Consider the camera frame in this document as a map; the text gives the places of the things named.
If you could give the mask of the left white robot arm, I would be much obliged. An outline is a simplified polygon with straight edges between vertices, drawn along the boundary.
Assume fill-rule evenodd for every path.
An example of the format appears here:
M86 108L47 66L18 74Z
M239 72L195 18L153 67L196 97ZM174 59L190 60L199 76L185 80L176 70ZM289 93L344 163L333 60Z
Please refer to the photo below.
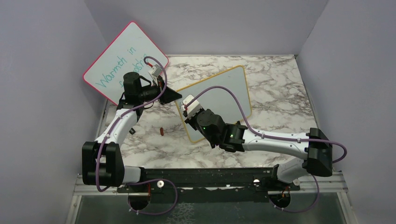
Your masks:
M147 105L155 101L164 105L182 97L168 87L167 74L153 76L146 86L141 84L144 77L136 72L125 74L123 79L124 92L114 119L96 140L82 146L83 183L97 186L100 192L123 184L129 184L137 192L146 188L147 179L142 176L144 169L124 165L120 148Z

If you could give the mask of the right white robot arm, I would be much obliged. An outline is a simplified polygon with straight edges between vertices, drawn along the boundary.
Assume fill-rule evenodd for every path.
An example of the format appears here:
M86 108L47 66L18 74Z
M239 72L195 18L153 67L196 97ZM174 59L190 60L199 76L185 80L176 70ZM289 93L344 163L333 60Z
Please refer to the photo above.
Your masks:
M317 136L300 133L297 141L286 141L282 133L276 133L271 138L264 131L250 131L240 122L225 123L221 116L209 109L199 109L195 113L184 111L183 116L185 123L199 131L212 148L219 147L231 153L266 151L293 156L291 161L274 166L269 183L276 190L281 190L295 179L308 174L332 176L332 146L326 143L325 136L319 129L313 129Z

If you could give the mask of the yellow framed whiteboard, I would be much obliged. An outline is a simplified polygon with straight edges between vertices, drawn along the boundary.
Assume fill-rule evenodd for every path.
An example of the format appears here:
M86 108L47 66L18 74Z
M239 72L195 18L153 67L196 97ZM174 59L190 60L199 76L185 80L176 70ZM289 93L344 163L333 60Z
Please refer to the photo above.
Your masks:
M242 65L232 67L216 75L178 89L177 92L182 95L182 98L176 100L175 103L191 143L197 143L203 140L204 136L184 122L186 118L183 116L180 106L187 96L192 95L195 97L203 90L212 86L223 86L230 90L238 99L245 116L249 118L252 114L245 67ZM215 114L220 115L226 123L236 123L237 121L243 120L243 116L235 100L226 90L219 88L209 90L198 98L198 102L204 109L210 109Z

